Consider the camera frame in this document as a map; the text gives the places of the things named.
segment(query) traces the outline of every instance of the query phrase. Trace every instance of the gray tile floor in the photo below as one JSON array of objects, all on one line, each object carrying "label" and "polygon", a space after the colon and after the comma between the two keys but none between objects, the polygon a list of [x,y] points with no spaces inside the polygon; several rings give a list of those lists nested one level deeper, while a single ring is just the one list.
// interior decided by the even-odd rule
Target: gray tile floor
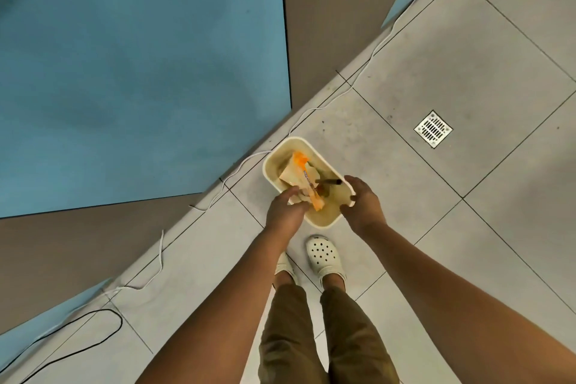
[{"label": "gray tile floor", "polygon": [[[389,222],[417,247],[576,351],[576,0],[419,0],[406,14],[361,77],[373,47],[336,73],[310,106],[349,92],[309,115],[294,134],[342,173],[371,184]],[[433,109],[453,128],[436,149],[413,130]],[[294,123],[262,148],[275,146]],[[128,325],[119,334],[30,382],[78,375],[86,383],[133,382],[262,229],[276,191],[261,159],[250,160],[228,185],[208,213],[191,213],[168,232],[165,268],[153,283],[92,305],[122,313]],[[320,286],[304,252],[313,232],[303,225],[288,254],[327,366]],[[349,294],[377,326],[404,384],[458,382],[346,222],[325,233],[342,253]],[[118,282],[144,283],[157,271],[154,256],[155,248]],[[100,340],[115,325],[105,313],[78,322],[8,382]],[[258,337],[245,383],[257,382]]]}]

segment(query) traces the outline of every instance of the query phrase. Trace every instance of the white crocs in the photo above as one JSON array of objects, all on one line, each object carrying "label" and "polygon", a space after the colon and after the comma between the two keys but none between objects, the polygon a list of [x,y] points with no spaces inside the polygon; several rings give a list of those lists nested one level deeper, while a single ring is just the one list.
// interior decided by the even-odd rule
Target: white crocs
[{"label": "white crocs", "polygon": [[346,283],[346,273],[342,268],[338,249],[336,249],[333,242],[323,235],[310,235],[306,242],[306,252],[310,266],[316,276],[320,278],[320,284],[322,284],[322,278],[329,273],[340,275],[344,283]]},{"label": "white crocs", "polygon": [[281,271],[288,272],[288,274],[294,280],[294,284],[296,284],[297,286],[300,285],[298,282],[298,278],[296,277],[296,274],[294,273],[294,269],[292,268],[292,263],[288,259],[288,255],[286,255],[286,252],[282,252],[282,254],[280,255],[280,258],[278,258],[278,264],[276,264],[276,271],[274,272],[274,274],[276,275],[277,273],[279,273]]}]

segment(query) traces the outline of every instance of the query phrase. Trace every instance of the right hand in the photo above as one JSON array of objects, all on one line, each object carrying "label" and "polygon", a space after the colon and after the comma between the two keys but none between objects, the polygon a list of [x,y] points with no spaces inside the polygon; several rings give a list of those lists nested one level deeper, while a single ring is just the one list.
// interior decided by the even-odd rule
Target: right hand
[{"label": "right hand", "polygon": [[354,206],[340,206],[340,212],[348,221],[350,228],[362,237],[362,233],[367,227],[375,224],[386,224],[384,213],[380,207],[380,200],[368,184],[360,178],[350,175],[344,176],[344,179],[350,183],[356,192],[356,195],[350,197],[351,200],[356,201]]}]

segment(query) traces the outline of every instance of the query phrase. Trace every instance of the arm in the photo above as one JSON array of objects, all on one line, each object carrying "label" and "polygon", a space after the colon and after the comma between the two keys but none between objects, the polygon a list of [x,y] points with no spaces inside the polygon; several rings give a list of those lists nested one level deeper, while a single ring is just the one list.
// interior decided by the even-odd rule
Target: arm
[{"label": "arm", "polygon": [[464,384],[576,382],[576,355],[534,323],[446,269],[386,224],[378,197],[346,177],[352,230],[374,251]]},{"label": "arm", "polygon": [[266,227],[240,261],[174,333],[136,384],[240,382],[281,253],[309,204],[287,205],[298,187],[276,197]]}]

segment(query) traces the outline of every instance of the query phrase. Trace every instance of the metal drain grate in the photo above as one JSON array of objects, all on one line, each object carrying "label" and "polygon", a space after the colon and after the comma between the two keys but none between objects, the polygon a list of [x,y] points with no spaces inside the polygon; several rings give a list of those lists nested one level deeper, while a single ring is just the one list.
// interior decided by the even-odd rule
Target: metal drain grate
[{"label": "metal drain grate", "polygon": [[414,131],[419,133],[430,146],[436,148],[436,146],[452,132],[452,128],[446,125],[446,122],[432,110],[432,112],[414,128]]}]

